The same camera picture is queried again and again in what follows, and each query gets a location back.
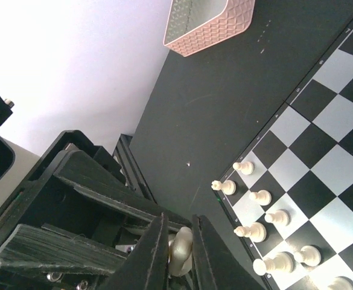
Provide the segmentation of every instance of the bolt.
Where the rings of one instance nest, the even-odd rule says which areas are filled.
[[[46,275],[46,278],[50,281],[50,282],[57,282],[62,278],[63,274],[62,273],[49,273]]]
[[[14,106],[13,101],[9,100],[8,98],[5,99],[5,104],[10,107],[10,109]]]
[[[89,282],[86,280],[82,280],[80,284],[75,287],[75,290],[87,290],[89,286]]]

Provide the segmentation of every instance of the held chess piece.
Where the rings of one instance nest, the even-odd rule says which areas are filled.
[[[213,190],[221,190],[225,195],[233,195],[237,186],[235,182],[231,180],[226,180],[224,183],[214,180],[211,184],[211,188]]]
[[[277,253],[274,259],[256,259],[253,262],[253,269],[259,276],[266,273],[272,274],[274,272],[291,273],[294,268],[294,263],[287,253]]]
[[[353,285],[344,277],[337,277],[326,287],[326,290],[353,290]]]
[[[285,227],[290,223],[290,218],[285,211],[277,210],[275,213],[267,213],[265,221],[279,227]]]
[[[268,205],[272,201],[272,195],[267,190],[252,192],[249,195],[252,201],[256,201],[259,205]]]
[[[249,237],[255,243],[262,242],[266,239],[266,228],[263,224],[255,222],[249,227],[237,227],[234,229],[234,233],[238,237]]]
[[[250,175],[254,171],[254,164],[250,161],[246,162],[235,162],[232,165],[232,168],[234,168],[236,171],[240,171],[242,174],[245,175]]]
[[[321,253],[313,246],[303,246],[299,252],[294,253],[294,259],[299,263],[314,267],[321,262]]]

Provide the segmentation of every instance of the chess piece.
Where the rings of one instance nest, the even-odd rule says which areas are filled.
[[[225,195],[233,195],[237,186],[235,182],[231,180],[226,180],[224,183],[214,180],[211,184],[213,190],[221,190]]]
[[[242,174],[245,175],[250,175],[254,171],[254,164],[250,161],[246,162],[235,162],[232,165],[232,168],[234,168],[236,171],[240,171]]]
[[[299,263],[314,267],[321,262],[321,253],[314,246],[303,246],[300,251],[294,253],[294,259]]]
[[[256,201],[259,205],[268,205],[272,201],[272,195],[267,190],[252,192],[250,193],[249,198]]]
[[[285,227],[290,223],[290,218],[286,211],[277,210],[275,213],[267,213],[265,221],[279,227]]]
[[[255,243],[262,242],[266,239],[266,228],[263,224],[255,222],[249,227],[237,227],[234,229],[234,233],[238,237],[249,237]]]
[[[259,276],[266,273],[272,274],[274,272],[291,273],[294,268],[294,263],[287,253],[277,253],[274,259],[256,259],[253,262],[253,269]]]
[[[326,287],[326,290],[353,290],[353,285],[344,277],[337,277]]]

